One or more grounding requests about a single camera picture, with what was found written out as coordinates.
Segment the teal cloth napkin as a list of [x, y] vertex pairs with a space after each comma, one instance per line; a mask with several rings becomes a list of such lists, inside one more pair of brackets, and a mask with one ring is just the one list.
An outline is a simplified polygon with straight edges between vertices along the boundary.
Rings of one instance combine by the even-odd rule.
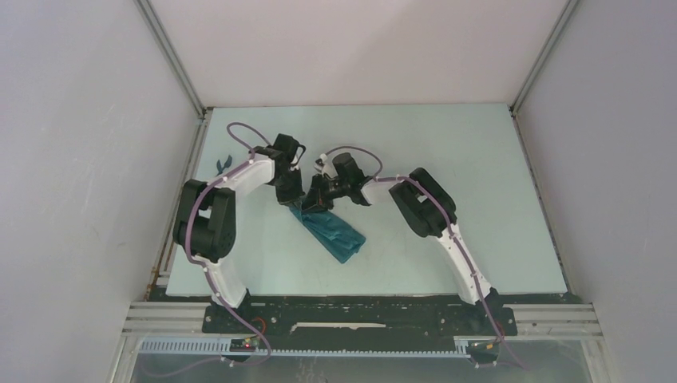
[[304, 213], [289, 207], [292, 215], [341, 264], [348, 262], [366, 243], [366, 237], [330, 211]]

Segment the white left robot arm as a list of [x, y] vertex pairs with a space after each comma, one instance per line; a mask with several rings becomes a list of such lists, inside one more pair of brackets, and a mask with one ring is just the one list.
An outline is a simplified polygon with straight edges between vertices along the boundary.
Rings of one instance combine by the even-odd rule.
[[305, 196], [299, 160], [306, 151], [292, 136], [279, 134], [273, 144], [256, 146], [249, 157], [209, 182], [188, 180], [182, 187], [173, 225], [173, 241], [191, 264], [201, 267], [213, 298], [224, 310], [221, 321], [243, 332], [252, 311], [242, 301], [248, 289], [228, 254], [236, 243], [236, 204], [256, 188], [271, 186], [278, 204], [300, 205]]

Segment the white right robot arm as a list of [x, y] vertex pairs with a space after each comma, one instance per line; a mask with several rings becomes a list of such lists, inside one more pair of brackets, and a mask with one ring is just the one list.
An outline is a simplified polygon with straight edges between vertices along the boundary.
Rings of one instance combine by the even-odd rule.
[[321, 154], [315, 170], [301, 203], [303, 212], [329, 211], [343, 197], [364, 207], [393, 201], [414, 234], [436, 240], [446, 253], [457, 293], [472, 305], [464, 313], [467, 328], [483, 334], [495, 325], [497, 316], [490, 305], [499, 302], [497, 289], [482, 274], [462, 238], [455, 202], [428, 171], [415, 168], [407, 176], [368, 176], [349, 152], [333, 157]]

